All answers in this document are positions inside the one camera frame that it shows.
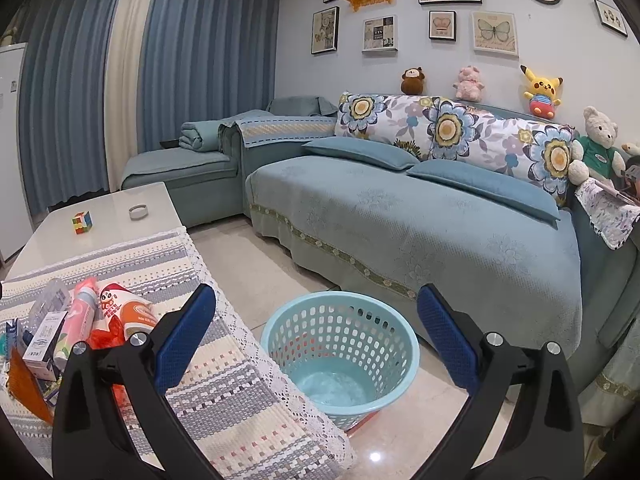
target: roll of tape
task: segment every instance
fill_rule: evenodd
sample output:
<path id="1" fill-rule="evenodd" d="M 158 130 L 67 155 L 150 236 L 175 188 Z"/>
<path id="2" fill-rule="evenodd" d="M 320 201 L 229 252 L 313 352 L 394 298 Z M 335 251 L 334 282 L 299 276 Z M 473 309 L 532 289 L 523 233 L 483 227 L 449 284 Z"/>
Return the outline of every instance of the roll of tape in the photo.
<path id="1" fill-rule="evenodd" d="M 146 204 L 135 205 L 129 209 L 129 218 L 132 220 L 140 220 L 149 214 Z"/>

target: sofa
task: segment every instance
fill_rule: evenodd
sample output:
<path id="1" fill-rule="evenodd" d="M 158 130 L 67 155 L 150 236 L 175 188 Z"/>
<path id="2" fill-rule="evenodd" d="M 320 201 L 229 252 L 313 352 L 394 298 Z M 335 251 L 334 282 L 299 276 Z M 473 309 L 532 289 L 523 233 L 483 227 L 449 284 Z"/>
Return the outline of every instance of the sofa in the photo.
<path id="1" fill-rule="evenodd" d="M 258 115 L 331 117 L 335 116 L 336 110 L 334 105 L 318 96 L 292 96 L 275 98 Z M 248 149 L 234 125 L 236 119 L 255 116 L 255 113 L 246 112 L 226 120 L 210 121 L 216 131 L 212 151 L 185 149 L 181 142 L 178 148 L 132 157 L 124 169 L 120 188 L 164 182 L 180 221 L 186 227 L 241 213 L 249 216 L 244 193 L 247 176 L 265 164 L 301 155 L 301 146 L 308 140 L 301 137 L 278 143 L 264 142 Z"/>
<path id="2" fill-rule="evenodd" d="M 296 158 L 283 156 L 246 180 L 255 232 L 277 238 L 297 264 L 344 290 L 395 307 L 427 341 L 415 309 L 415 294 L 427 282 L 483 330 L 498 331 L 514 345 L 539 348 L 556 340 L 582 391 L 638 312 L 640 261 L 634 237 L 610 250 L 571 200 L 568 183 L 544 173 L 538 141 L 550 142 L 545 146 L 562 158 L 568 129 L 501 108 L 445 105 L 440 98 L 407 104 L 405 96 L 367 96 L 377 116 L 363 118 L 349 115 L 347 106 L 357 105 L 349 99 L 352 94 L 340 99 L 336 136 L 394 144 L 422 160 L 436 153 L 456 164 L 486 164 L 487 173 L 528 179 L 563 206 L 558 219 L 542 221 L 507 203 L 408 174 L 418 166 L 389 169 L 366 156 L 296 146 Z M 444 112 L 431 117 L 435 107 Z M 448 133 L 436 145 L 431 125 L 448 128 L 452 110 L 462 129 L 443 131 L 460 136 L 458 145 L 448 145 Z M 516 134 L 501 137 L 499 124 Z M 553 132 L 559 136 L 552 138 Z M 496 156 L 496 146 L 506 152 Z"/>

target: white refrigerator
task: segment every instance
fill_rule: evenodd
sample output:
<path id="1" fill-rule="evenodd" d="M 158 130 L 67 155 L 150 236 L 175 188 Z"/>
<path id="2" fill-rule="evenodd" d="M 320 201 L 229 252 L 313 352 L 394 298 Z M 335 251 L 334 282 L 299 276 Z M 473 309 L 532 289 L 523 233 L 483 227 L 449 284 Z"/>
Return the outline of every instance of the white refrigerator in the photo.
<path id="1" fill-rule="evenodd" d="M 24 194 L 18 145 L 18 95 L 26 43 L 0 47 L 0 258 L 27 243 L 33 224 Z"/>

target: rubik's cube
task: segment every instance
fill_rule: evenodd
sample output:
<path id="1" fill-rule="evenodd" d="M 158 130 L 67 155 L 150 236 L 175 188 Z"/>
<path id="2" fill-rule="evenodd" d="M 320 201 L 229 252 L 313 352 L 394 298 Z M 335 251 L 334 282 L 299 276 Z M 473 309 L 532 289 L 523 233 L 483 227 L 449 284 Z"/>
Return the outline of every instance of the rubik's cube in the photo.
<path id="1" fill-rule="evenodd" d="M 72 222 L 74 223 L 74 229 L 76 230 L 77 235 L 87 232 L 93 225 L 88 211 L 78 213 L 73 217 Z"/>

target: blue gripper pad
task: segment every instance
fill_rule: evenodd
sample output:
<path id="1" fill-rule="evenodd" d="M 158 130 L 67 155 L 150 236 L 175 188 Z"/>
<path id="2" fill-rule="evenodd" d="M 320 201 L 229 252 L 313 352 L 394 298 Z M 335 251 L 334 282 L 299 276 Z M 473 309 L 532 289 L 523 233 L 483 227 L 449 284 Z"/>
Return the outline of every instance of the blue gripper pad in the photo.
<path id="1" fill-rule="evenodd" d="M 418 293 L 418 316 L 427 330 L 454 384 L 472 396 L 478 379 L 478 356 L 440 299 L 428 287 Z"/>
<path id="2" fill-rule="evenodd" d="M 160 395 L 180 383 L 216 311 L 216 294 L 209 286 L 190 301 L 191 305 L 156 354 L 154 386 Z"/>

